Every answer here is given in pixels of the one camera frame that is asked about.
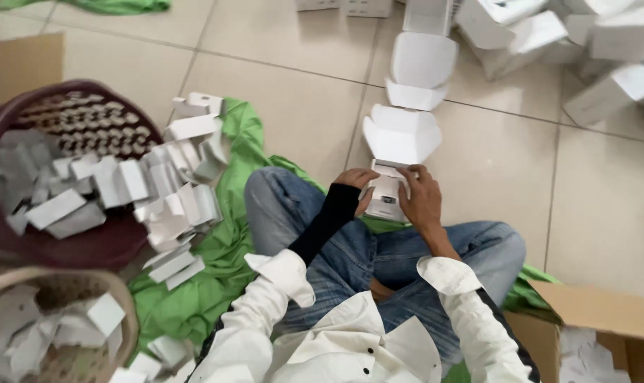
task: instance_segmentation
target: person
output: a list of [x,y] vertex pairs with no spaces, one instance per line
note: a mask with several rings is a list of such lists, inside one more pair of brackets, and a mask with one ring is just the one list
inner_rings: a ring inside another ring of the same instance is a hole
[[498,308],[525,258],[520,235],[500,222],[443,227],[426,167],[398,171],[412,227],[381,234],[356,219],[373,170],[343,172],[327,196],[282,168],[250,176],[258,255],[245,259],[258,277],[222,315],[189,383],[439,382],[462,359],[472,383],[540,381]]

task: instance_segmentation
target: beige basket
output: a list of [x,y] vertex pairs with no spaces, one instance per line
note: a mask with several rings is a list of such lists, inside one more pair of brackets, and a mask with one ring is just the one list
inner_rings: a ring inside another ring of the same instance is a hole
[[17,268],[0,274],[0,292],[25,283],[40,289],[36,294],[43,310],[64,307],[82,299],[98,297],[105,292],[126,311],[121,324],[123,342],[114,362],[110,362],[107,346],[82,348],[50,346],[41,364],[41,373],[28,376],[22,383],[107,383],[114,370],[130,357],[138,338],[138,320],[128,287],[116,275],[105,271],[71,271],[42,267]]

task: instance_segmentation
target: blue jeans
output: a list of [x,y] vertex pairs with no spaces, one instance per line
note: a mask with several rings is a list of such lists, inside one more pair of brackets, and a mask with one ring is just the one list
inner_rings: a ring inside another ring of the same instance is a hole
[[[320,211],[325,196],[288,170],[267,167],[250,176],[244,199],[256,252],[275,256],[298,238]],[[525,260],[521,236],[501,222],[470,222],[445,229],[462,261],[500,305]],[[315,304],[301,308],[291,301],[278,330],[310,329],[344,300],[369,290],[375,277],[396,290],[377,303],[386,333],[417,316],[433,337],[445,376],[463,356],[438,293],[417,273],[417,261],[428,255],[429,249],[412,228],[373,234],[362,221],[354,220],[324,245],[308,267],[306,277],[315,290]]]

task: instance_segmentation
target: jacket sleeve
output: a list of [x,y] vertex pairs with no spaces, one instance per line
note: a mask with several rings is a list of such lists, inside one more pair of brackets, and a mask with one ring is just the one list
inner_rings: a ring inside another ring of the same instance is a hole
[[446,257],[422,257],[419,274],[437,291],[460,339],[472,383],[538,383],[539,370],[471,267]]
[[301,307],[315,302],[306,281],[306,266],[295,252],[284,249],[275,257],[247,254],[244,259],[258,277],[244,295],[222,315],[223,328],[188,383],[262,382],[272,362],[270,335],[284,318],[289,300]]

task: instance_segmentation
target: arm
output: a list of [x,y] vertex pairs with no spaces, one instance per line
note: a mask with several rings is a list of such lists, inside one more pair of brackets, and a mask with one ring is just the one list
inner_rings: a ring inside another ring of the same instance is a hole
[[[437,291],[440,302],[460,338],[472,383],[537,383],[539,370],[513,335],[502,311],[452,248],[440,224],[440,187],[423,165],[398,170],[411,188],[407,198],[400,186],[400,207],[421,234],[432,257],[417,263],[419,274]],[[418,172],[415,179],[412,172]]]
[[275,257],[247,254],[244,259],[258,277],[244,295],[232,302],[232,311],[222,315],[223,328],[188,383],[261,382],[272,362],[270,335],[284,318],[289,300],[301,307],[315,303],[315,293],[306,281],[306,268],[322,246],[358,211],[366,209],[367,193],[358,201],[361,188],[378,174],[372,170],[344,172],[329,188],[322,209],[288,249]]

